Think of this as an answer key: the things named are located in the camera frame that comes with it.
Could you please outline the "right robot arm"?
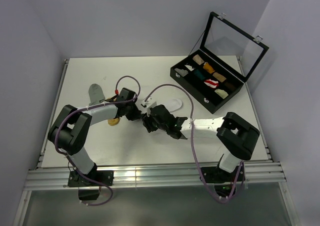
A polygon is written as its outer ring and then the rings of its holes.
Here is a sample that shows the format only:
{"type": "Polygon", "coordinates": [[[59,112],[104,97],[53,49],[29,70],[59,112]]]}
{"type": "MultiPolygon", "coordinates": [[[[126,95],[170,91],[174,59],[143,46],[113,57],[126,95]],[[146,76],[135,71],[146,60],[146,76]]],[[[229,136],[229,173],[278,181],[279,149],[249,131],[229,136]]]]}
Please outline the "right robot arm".
{"type": "Polygon", "coordinates": [[[175,117],[164,105],[158,105],[143,114],[141,120],[149,133],[160,129],[177,140],[207,138],[222,143],[227,153],[221,157],[216,174],[223,181],[233,176],[241,161],[251,159],[260,136],[256,127],[234,112],[215,119],[191,119],[175,117]]]}

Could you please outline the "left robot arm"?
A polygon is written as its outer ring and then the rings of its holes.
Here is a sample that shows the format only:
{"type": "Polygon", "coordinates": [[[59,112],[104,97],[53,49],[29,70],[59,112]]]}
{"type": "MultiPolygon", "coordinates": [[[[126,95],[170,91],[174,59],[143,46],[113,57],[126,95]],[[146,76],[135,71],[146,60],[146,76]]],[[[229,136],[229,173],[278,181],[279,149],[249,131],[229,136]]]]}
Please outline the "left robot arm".
{"type": "Polygon", "coordinates": [[[92,125],[126,117],[129,121],[140,119],[141,111],[136,106],[137,94],[127,88],[108,101],[76,108],[66,105],[51,126],[47,139],[55,146],[56,151],[68,158],[76,170],[79,179],[85,185],[93,185],[97,181],[97,165],[91,160],[85,142],[92,125]]]}

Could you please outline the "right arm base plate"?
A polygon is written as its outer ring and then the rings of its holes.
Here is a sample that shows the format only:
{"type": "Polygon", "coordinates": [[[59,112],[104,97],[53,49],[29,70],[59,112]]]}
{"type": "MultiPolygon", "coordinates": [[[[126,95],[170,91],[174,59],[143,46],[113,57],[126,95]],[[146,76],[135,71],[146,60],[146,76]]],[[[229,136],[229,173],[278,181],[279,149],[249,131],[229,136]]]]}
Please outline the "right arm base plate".
{"type": "Polygon", "coordinates": [[[231,173],[220,169],[218,166],[201,167],[200,169],[206,183],[227,183],[234,182],[238,168],[239,166],[231,173]]]}

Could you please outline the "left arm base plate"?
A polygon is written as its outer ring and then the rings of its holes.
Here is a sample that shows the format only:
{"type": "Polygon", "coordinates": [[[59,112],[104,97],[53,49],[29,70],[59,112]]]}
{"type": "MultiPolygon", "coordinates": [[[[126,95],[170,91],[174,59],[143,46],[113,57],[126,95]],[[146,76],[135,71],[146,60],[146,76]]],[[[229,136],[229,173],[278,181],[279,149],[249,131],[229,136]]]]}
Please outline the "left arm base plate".
{"type": "Polygon", "coordinates": [[[103,170],[97,171],[91,175],[81,176],[77,171],[69,173],[68,187],[90,187],[90,186],[112,186],[114,171],[103,170]]]}

